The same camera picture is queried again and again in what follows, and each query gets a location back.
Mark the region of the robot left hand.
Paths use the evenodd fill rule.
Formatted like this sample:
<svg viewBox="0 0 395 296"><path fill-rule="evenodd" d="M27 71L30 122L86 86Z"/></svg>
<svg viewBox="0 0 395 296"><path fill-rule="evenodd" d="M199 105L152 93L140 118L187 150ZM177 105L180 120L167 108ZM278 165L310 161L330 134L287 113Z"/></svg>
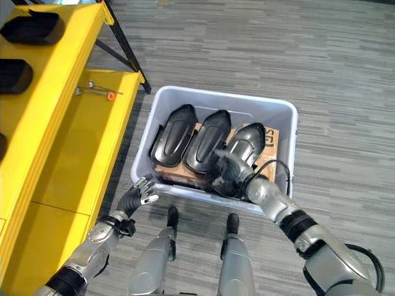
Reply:
<svg viewBox="0 0 395 296"><path fill-rule="evenodd" d="M117 204L117 210L123 212L130 218L139 207L157 202L159 195L156 194L154 185L155 182L153 181L152 174L140 178L121 197Z"/></svg>

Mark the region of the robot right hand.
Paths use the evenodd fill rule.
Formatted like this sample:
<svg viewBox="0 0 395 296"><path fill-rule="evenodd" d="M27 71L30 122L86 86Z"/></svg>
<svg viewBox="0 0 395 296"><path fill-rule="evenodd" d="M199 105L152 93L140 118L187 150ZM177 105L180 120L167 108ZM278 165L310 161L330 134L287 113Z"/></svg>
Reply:
<svg viewBox="0 0 395 296"><path fill-rule="evenodd" d="M216 149L216 161L206 174L210 190L226 198L242 199L245 186L254 171L238 155L225 149Z"/></svg>

